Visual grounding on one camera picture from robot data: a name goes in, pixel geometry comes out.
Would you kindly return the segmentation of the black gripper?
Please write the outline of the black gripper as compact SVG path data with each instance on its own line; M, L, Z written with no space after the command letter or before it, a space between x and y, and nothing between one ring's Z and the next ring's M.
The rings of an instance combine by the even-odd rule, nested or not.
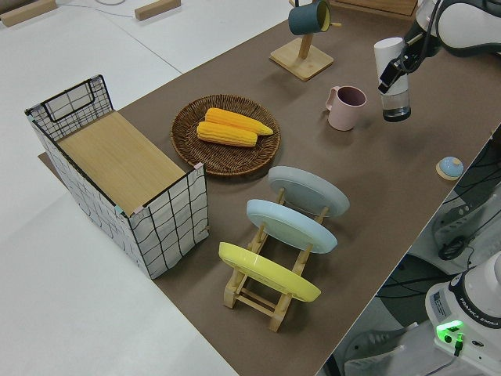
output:
M402 73L413 73L426 57L427 32L418 27L409 31L404 37L404 46L391 64Z

